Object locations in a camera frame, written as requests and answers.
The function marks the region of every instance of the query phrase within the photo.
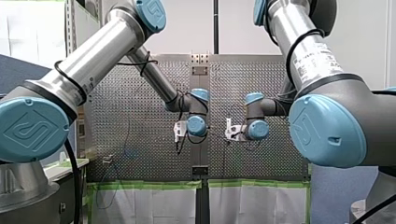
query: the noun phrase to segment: green tape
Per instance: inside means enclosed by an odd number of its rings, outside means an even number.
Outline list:
[[[306,189],[306,203],[305,203],[305,223],[311,223],[311,185],[308,183],[308,187]]]
[[[118,181],[108,183],[89,183],[89,189],[93,190],[115,190],[115,189],[200,189],[201,181],[181,181],[181,182],[145,182],[145,181]]]
[[[270,180],[251,180],[251,179],[235,179],[235,180],[209,180],[210,188],[228,188],[228,187],[272,187],[285,189],[306,189],[309,182],[297,181],[270,181]]]
[[[92,224],[92,207],[93,207],[93,192],[94,189],[87,187],[87,200],[88,200],[88,224]]]

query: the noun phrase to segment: metal bracket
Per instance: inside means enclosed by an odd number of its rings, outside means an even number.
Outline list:
[[[191,73],[193,76],[207,76],[208,70],[207,66],[193,66]]]
[[[193,175],[208,175],[209,169],[207,166],[192,166]]]
[[[235,142],[246,142],[246,137],[242,134],[247,125],[232,125],[231,119],[227,119],[227,129],[225,130],[225,136],[228,140]]]
[[[175,123],[174,133],[175,133],[175,142],[177,143],[180,138],[186,136],[187,132],[187,121],[180,120]]]

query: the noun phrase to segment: metal pole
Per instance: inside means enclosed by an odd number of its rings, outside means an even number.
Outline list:
[[[219,0],[213,0],[213,9],[215,54],[219,54]]]

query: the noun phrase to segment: gray panel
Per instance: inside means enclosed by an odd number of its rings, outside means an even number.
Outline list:
[[[307,163],[294,148],[288,123],[281,118],[267,118],[270,136],[260,144],[220,140],[226,118],[232,118],[233,124],[244,122],[248,93],[278,94],[286,73],[282,57],[211,55],[210,65],[210,178],[304,180]]]
[[[156,57],[159,66],[178,90],[190,86],[190,55]],[[119,173],[110,179],[181,180],[191,179],[190,144],[186,141],[178,156],[173,127],[178,114],[166,112],[163,102],[133,66],[116,66],[92,93],[86,110],[87,135],[92,136],[96,160],[88,170],[89,181],[100,181],[113,155]],[[128,140],[128,120],[130,133]]]

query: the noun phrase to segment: silver arm segment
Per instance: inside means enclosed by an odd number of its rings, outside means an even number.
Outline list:
[[[152,60],[150,57],[148,58],[148,56],[149,53],[144,46],[140,47],[136,51],[130,51],[127,54],[128,59],[132,63],[140,63]],[[143,78],[158,93],[165,103],[174,101],[177,98],[177,90],[163,74],[156,63],[147,63],[137,66],[139,72],[141,72],[143,68]]]

